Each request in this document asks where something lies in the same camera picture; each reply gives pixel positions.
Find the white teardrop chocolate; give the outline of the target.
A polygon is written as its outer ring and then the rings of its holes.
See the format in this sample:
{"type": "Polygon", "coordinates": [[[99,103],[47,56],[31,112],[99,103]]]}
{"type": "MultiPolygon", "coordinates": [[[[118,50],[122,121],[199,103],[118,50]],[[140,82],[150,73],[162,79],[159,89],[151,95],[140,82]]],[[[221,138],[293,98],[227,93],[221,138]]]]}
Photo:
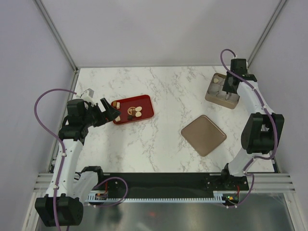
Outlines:
{"type": "Polygon", "coordinates": [[[142,107],[141,107],[141,106],[138,106],[138,107],[135,108],[135,111],[136,111],[136,112],[140,112],[141,110],[142,110],[142,107]]]}

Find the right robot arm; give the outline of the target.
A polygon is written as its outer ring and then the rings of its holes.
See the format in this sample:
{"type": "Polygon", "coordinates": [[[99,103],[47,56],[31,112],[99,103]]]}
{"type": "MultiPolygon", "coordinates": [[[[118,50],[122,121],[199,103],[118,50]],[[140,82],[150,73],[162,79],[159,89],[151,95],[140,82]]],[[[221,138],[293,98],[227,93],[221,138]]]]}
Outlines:
{"type": "Polygon", "coordinates": [[[249,168],[257,159],[272,159],[278,148],[284,125],[284,117],[276,114],[268,106],[258,89],[256,78],[252,74],[238,75],[227,72],[225,85],[244,101],[250,113],[241,134],[241,149],[236,157],[225,165],[221,172],[222,188],[231,190],[233,187],[247,183],[249,168]]]}

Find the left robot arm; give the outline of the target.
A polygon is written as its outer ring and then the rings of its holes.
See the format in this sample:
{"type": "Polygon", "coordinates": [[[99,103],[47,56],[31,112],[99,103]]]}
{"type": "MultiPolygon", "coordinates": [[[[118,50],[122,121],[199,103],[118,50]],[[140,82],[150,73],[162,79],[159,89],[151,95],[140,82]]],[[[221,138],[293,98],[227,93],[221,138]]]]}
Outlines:
{"type": "Polygon", "coordinates": [[[47,227],[77,226],[83,218],[83,205],[92,189],[100,190],[105,177],[100,166],[85,167],[74,180],[77,161],[90,127],[114,121],[120,111],[101,99],[105,111],[89,100],[77,98],[67,103],[67,116],[58,133],[59,152],[53,176],[43,197],[37,198],[35,209],[47,227]]]}

